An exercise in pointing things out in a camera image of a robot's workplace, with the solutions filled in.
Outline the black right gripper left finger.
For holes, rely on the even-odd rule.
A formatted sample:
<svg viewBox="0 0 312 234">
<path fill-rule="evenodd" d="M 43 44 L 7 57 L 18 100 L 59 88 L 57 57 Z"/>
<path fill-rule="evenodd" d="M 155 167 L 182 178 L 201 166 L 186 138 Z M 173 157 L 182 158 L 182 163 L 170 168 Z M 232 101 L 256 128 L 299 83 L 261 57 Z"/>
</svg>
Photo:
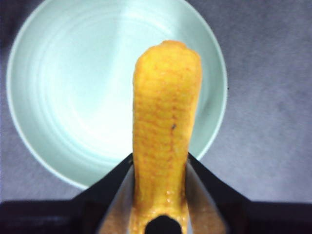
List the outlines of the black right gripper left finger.
<svg viewBox="0 0 312 234">
<path fill-rule="evenodd" d="M 127 156 L 105 177 L 69 200 L 0 204 L 2 234 L 126 234 L 134 171 Z"/>
</svg>

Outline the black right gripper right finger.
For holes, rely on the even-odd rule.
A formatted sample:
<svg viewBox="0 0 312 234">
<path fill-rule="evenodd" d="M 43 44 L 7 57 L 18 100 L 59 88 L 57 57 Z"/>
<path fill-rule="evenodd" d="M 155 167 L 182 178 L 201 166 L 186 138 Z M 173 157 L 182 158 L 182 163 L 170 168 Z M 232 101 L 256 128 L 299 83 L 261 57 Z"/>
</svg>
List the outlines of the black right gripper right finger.
<svg viewBox="0 0 312 234">
<path fill-rule="evenodd" d="M 310 203 L 252 201 L 188 155 L 187 201 L 193 233 L 310 234 Z"/>
</svg>

